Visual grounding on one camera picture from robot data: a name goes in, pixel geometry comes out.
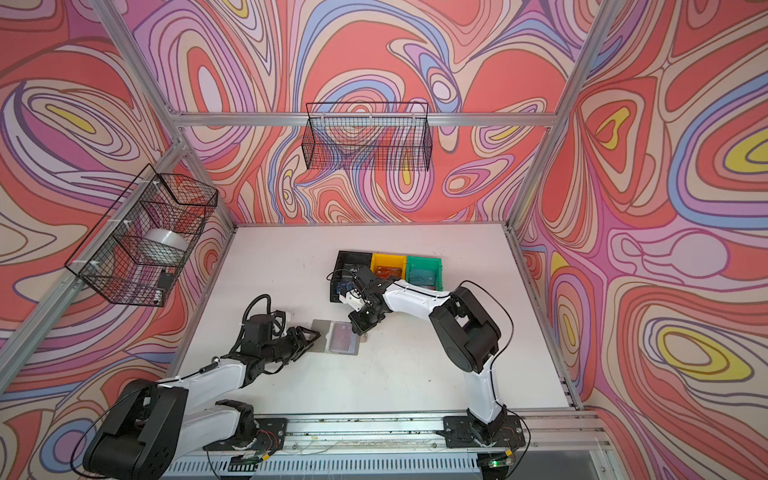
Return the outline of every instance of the black wire basket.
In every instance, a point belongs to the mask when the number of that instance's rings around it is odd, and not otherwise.
[[[429,104],[314,102],[306,111],[307,170],[429,170]]]
[[[72,257],[94,227],[65,266],[109,303],[164,306],[218,197],[193,178],[154,172],[127,214],[111,220],[118,224],[96,252],[75,271]]]

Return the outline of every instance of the swirling pattern backdrop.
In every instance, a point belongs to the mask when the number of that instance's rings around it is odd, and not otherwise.
[[[87,0],[0,2],[0,348],[169,146],[95,20]],[[76,476],[80,433],[125,383],[164,374],[223,235],[214,217],[163,309],[78,296],[0,396],[0,479]]]
[[[630,478],[768,477],[768,4],[633,0],[515,225]]]
[[[171,0],[130,3],[124,19],[179,111],[426,101],[434,112],[551,112],[596,8]],[[306,171],[301,134],[187,129],[237,223],[504,220],[543,129],[437,128],[432,169],[406,174]]]

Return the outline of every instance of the table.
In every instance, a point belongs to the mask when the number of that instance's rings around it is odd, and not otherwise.
[[[512,410],[568,406],[502,226],[493,223],[241,227],[180,374],[227,353],[243,310],[261,293],[272,296],[273,310],[289,313],[289,326],[310,327],[313,319],[348,321],[350,307],[329,301],[326,281],[338,250],[441,257],[445,290],[473,280],[513,316],[515,337],[494,365],[504,403]],[[482,291],[474,293],[499,325],[503,346],[511,329],[506,315]],[[257,304],[252,313],[262,313],[265,305]],[[467,407],[463,372],[448,359],[432,325],[402,313],[388,314],[370,330],[357,356],[306,353],[277,375],[261,375],[222,398],[247,402],[256,414],[267,415]]]

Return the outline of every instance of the yellow bin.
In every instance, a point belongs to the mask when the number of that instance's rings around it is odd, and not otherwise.
[[[404,255],[387,255],[386,253],[374,253],[371,257],[371,271],[376,274],[376,268],[379,266],[388,266],[392,268],[399,268],[402,273],[400,278],[406,277],[406,265],[408,264],[408,257]]]

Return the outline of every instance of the mounting plate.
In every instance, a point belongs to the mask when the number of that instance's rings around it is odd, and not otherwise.
[[[273,433],[277,437],[277,449],[282,450],[285,445],[286,438],[286,426],[288,425],[288,419],[256,419],[259,430]],[[256,436],[256,441],[248,450],[255,450],[257,452],[265,451],[270,447],[270,443],[273,444],[274,438],[272,435],[259,434]],[[227,440],[221,440],[219,442],[211,443],[204,447],[208,452],[224,452],[232,450],[232,443]]]
[[[445,436],[445,446],[449,449],[466,449],[471,447],[481,447],[472,438],[472,430],[469,428],[468,416],[443,417],[443,431]],[[498,430],[491,441],[491,447],[503,447],[515,451],[525,446],[525,437],[523,436],[520,417],[513,414],[507,414],[504,425]]]

